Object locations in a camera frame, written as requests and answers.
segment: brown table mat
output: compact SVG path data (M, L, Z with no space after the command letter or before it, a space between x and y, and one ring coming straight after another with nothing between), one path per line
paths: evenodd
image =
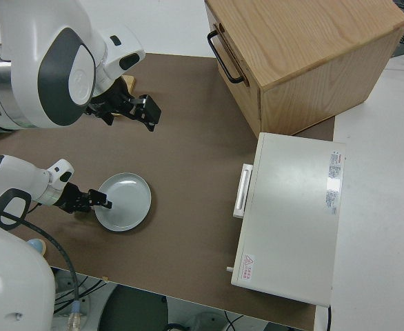
M0 154L40 168L67 159L76 170L71 182L83 191L120 172L139 174L152 191L146 219L125 233L107 231L93 212L42 206L28 219L61 243L77 272L312 330L313 305L233 286L225 271L241 229L232 217L241 168L253 162L257 140L215 59L148 54L128 74L136 96L151 94L163 111L153 133L123 117L108 127L84 115L69 128L1 134ZM300 135L332 139L332 129L329 120ZM36 237L23 226L14 233ZM66 268L50 245L46 258Z

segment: label sticker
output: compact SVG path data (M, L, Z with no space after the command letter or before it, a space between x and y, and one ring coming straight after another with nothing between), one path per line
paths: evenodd
M327 211L333 215L339 212L343 157L340 152L333 152L329 161L325 202Z
M242 256L242 273L241 279L243 281L250 281L252 278L252 268L254 266L254 255L244 254Z

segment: cable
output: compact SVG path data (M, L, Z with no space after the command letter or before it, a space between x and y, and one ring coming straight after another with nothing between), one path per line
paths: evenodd
M91 291L93 291L102 282L103 282L102 280L97 281L91 288L88 288L87 290L82 292L79 295L79 298L85 297L87 294L90 294ZM62 303L66 303L66 302L73 302L73 299L68 299L68 300L65 300L65 301L57 302L55 305L61 305Z
M81 285L84 284L84 282L87 280L87 278L89 278L89 276L86 276L85 279L84 279L82 282L80 282L80 284L78 285L79 288L81 287ZM69 294L72 294L72 292L73 292L73 290L71 290L71 291L69 291L69 292L67 292L67 293L64 293L64 294L61 295L60 297L56 298L55 301L58 301L59 299L62 299L62 298L64 298L64 297L68 296Z
M101 282L102 282L102 281L98 281L98 282L97 282L96 284L94 284L91 288L89 288L88 290L82 292L82 293L79 295L79 297L80 297L80 298L85 297L86 295L92 294L93 292L95 292L95 291L99 290L100 288L103 288L104 286L107 285L107 283L104 283L103 285L97 287ZM61 305L62 303L65 303L65 305L63 305L63 306L57 308L53 313L56 314L57 312L62 311L62 309L64 309L64 308L68 307L69 305L71 305L71 304L73 303L73 301L74 301L73 299L70 299L70 300L65 300L65 301L62 301L62 302L57 302L55 305Z
M33 207L31 210L29 210L29 211L26 213L26 215L27 215L27 214L30 214L31 212L33 212L34 210L36 210L40 205L41 205L41 203L38 202L36 205L34 205L34 207Z
M237 317L235 320L233 320L233 322L231 322L230 319L228 318L228 314L227 314L226 310L224 310L223 313L225 314L225 317L226 317L226 319L227 319L227 321L228 321L228 323L229 323L229 326L228 326L228 328L227 328L226 331L228 331L230 328L232 328L232 331L236 331L236 329L234 328L234 325L233 325L233 324L234 324L234 322L237 321L238 319L241 319L241 318L243 317L243 315Z
M27 226L31 230L34 230L35 232L39 233L41 236L45 237L48 241L52 243L53 246L57 248L57 250L61 253L61 255L64 258L64 261L67 263L70 275L72 276L73 280L73 285L74 285L74 300L78 301L79 300L79 287L78 287L78 278L77 274L75 272L75 269L73 267L73 264L70 260L70 257L68 256L67 252L64 250L64 248L58 243L58 241L55 240L54 237L52 237L50 234L48 234L46 231L43 229L39 228L36 225L33 225L30 222L27 222L25 219L22 219L20 217L17 217L15 215L9 214L8 212L4 212L0 210L0 216L6 217L12 221L15 221L17 223L23 224L24 226Z
M326 331L331 330L331 321L332 321L331 306L329 306L327 308L327 327L326 327Z

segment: ceramic plate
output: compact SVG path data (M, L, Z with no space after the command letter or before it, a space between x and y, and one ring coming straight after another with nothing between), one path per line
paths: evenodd
M152 195L147 182L137 174L124 172L110 177L99 188L113 203L111 209L95 206L99 222L111 231L127 231L147 216Z

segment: white box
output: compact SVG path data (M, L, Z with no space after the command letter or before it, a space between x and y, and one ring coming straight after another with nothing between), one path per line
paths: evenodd
M345 145L261 133L231 283L328 307Z

